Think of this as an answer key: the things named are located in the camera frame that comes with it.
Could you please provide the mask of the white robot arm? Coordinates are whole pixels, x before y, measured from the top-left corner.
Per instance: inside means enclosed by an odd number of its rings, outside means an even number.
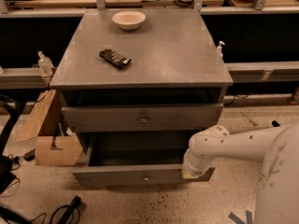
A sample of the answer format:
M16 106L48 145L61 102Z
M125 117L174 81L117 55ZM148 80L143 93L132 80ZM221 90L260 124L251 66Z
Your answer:
M299 224L299 124L231 134L215 125L194 134L182 177L197 179L217 158L260 162L254 224Z

